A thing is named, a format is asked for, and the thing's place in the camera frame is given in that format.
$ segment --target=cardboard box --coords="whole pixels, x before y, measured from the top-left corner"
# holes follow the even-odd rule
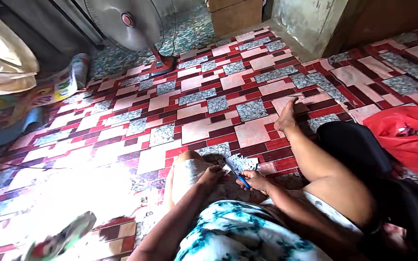
[[[210,14],[216,36],[262,22],[262,0],[209,0],[209,10],[216,10]]]
[[[244,0],[209,0],[209,12],[213,13],[243,1]]]

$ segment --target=person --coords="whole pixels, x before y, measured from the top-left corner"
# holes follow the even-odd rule
[[[286,190],[257,171],[244,171],[251,191],[270,199],[261,204],[218,200],[207,206],[218,199],[211,195],[226,173],[186,151],[167,177],[169,212],[128,261],[366,260],[356,243],[372,221],[375,200],[349,169],[301,132],[293,116],[296,99],[287,102],[274,127],[289,140],[307,186]],[[241,180],[236,183],[244,188]]]

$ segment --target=floor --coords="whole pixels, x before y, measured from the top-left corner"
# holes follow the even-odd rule
[[[166,176],[185,150],[257,157],[263,175],[300,188],[273,128],[292,97],[311,139],[325,122],[418,105],[418,31],[307,63],[280,40],[260,28],[180,54],[177,71],[152,78],[141,65],[49,107],[48,125],[1,152],[0,162],[31,168],[0,165],[0,261],[87,210],[102,225],[58,260],[126,260],[161,217]]]
[[[162,33],[156,47],[163,55],[171,55],[206,47],[218,41],[214,35],[210,13],[205,6],[162,18]],[[174,40],[175,26],[177,36]],[[92,80],[118,73],[151,62],[154,56],[149,51],[127,51],[111,41],[105,41],[105,49],[91,56],[89,77]]]

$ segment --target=plastic bag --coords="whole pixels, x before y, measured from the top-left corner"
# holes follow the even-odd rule
[[[365,119],[363,124],[384,149],[418,173],[418,106],[383,110]]]

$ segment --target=hand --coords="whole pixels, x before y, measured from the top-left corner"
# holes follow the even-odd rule
[[[264,177],[259,172],[254,170],[245,170],[240,175],[243,176],[246,182],[249,184],[249,186],[251,186],[251,191],[254,191],[255,189],[262,192],[264,195],[269,194],[268,188],[271,185],[271,183],[266,177]],[[247,188],[244,186],[244,182],[240,179],[237,179],[236,183],[239,184],[242,189],[247,190]]]
[[[229,178],[225,170],[219,165],[210,166],[206,169],[204,174],[199,178],[196,184],[204,185],[205,187],[214,187],[218,182]]]

